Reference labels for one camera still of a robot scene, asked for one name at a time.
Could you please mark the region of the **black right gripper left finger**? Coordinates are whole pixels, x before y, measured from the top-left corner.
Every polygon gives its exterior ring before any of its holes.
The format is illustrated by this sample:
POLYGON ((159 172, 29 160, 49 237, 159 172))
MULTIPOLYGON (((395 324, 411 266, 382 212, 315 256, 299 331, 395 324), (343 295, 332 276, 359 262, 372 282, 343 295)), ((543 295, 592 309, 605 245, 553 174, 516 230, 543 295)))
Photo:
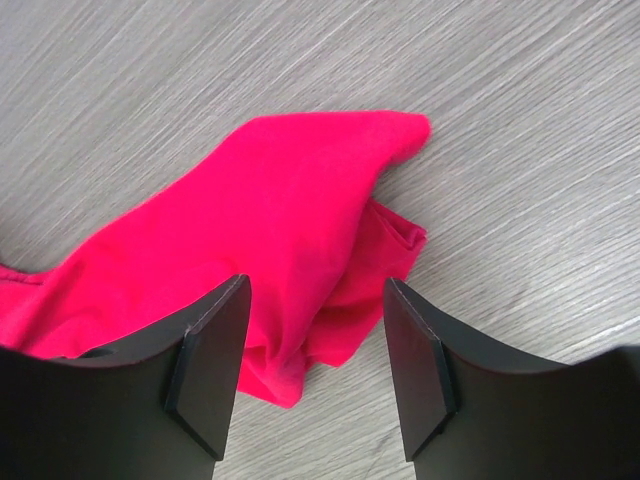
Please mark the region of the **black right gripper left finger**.
POLYGON ((76 359, 1 352, 5 479, 209 479, 225 452, 245 275, 76 359))

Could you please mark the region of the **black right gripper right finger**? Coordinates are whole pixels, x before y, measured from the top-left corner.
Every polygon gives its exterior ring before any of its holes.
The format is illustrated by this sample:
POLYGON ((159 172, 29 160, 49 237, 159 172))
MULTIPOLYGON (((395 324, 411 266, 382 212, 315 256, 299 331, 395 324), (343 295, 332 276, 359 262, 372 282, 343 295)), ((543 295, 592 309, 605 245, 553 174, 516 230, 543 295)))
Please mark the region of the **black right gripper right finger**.
POLYGON ((635 479, 639 350, 565 365, 502 343, 387 281, 384 325, 419 479, 635 479))

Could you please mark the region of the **crimson pink t-shirt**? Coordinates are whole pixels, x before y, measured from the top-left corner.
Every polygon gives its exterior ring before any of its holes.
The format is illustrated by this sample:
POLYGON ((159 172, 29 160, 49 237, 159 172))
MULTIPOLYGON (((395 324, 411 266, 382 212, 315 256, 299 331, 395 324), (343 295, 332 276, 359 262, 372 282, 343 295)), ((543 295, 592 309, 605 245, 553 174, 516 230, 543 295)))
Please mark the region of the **crimson pink t-shirt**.
POLYGON ((1 343, 77 357, 245 274, 251 312, 238 388, 283 408, 308 370, 348 361, 404 279, 425 230, 378 203, 389 167, 431 133, 396 111, 258 117, 193 170, 40 273, 1 270, 1 343))

